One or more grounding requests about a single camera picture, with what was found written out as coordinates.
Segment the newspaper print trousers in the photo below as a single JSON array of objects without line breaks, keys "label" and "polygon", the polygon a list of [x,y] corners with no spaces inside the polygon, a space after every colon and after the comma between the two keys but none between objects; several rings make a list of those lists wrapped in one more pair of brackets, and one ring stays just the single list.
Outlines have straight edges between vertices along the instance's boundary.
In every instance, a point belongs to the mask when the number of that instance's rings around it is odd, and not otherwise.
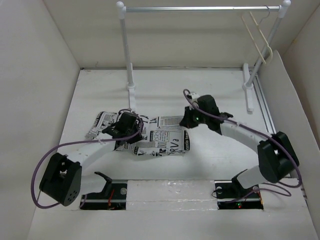
[{"label": "newspaper print trousers", "polygon": [[188,131],[180,126],[182,116],[141,115],[143,120],[142,140],[117,147],[116,151],[131,152],[136,156],[163,157],[184,155],[190,150]]}]

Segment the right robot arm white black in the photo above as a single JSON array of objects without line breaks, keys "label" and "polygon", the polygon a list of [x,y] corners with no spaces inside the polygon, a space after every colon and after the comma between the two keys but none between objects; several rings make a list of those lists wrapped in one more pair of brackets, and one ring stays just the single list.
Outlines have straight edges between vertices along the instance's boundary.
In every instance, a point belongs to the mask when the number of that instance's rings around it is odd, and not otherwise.
[{"label": "right robot arm white black", "polygon": [[219,110],[211,95],[199,96],[188,89],[183,90],[183,95],[189,105],[184,108],[180,126],[193,129],[205,125],[209,130],[245,145],[258,157],[258,164],[235,175],[227,189],[214,190],[217,199],[224,199],[223,194],[227,193],[231,194],[231,202],[240,201],[260,192],[260,184],[285,191],[289,185],[281,180],[292,171],[301,175],[298,157],[284,132],[265,133],[235,121],[232,114]]}]

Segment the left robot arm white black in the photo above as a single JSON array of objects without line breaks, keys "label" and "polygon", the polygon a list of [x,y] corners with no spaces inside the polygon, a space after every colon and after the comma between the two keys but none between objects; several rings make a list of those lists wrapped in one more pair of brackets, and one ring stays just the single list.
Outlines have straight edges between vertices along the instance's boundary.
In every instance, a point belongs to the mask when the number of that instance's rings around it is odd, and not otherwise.
[{"label": "left robot arm white black", "polygon": [[114,123],[104,128],[95,139],[82,141],[79,149],[53,154],[47,164],[39,190],[59,205],[71,205],[81,195],[97,194],[107,198],[113,180],[100,171],[83,175],[83,171],[104,155],[125,144],[142,140],[143,120],[134,112],[124,111]]}]

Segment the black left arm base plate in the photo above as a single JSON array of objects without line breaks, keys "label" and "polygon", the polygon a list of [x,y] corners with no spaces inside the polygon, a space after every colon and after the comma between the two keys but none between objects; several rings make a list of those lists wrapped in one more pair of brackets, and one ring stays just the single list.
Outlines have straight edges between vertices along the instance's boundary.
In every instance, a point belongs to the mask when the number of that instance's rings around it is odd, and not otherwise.
[{"label": "black left arm base plate", "polygon": [[128,180],[113,180],[106,195],[88,193],[82,195],[79,208],[81,210],[122,211],[127,205]]}]

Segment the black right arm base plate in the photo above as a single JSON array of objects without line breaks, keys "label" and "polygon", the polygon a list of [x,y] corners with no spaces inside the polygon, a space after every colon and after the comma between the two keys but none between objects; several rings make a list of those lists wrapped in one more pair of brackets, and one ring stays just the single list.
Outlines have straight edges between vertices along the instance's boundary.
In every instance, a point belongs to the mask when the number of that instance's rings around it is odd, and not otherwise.
[{"label": "black right arm base plate", "polygon": [[218,210],[263,210],[261,195],[253,188],[236,188],[231,180],[215,180],[211,196],[217,201]]}]

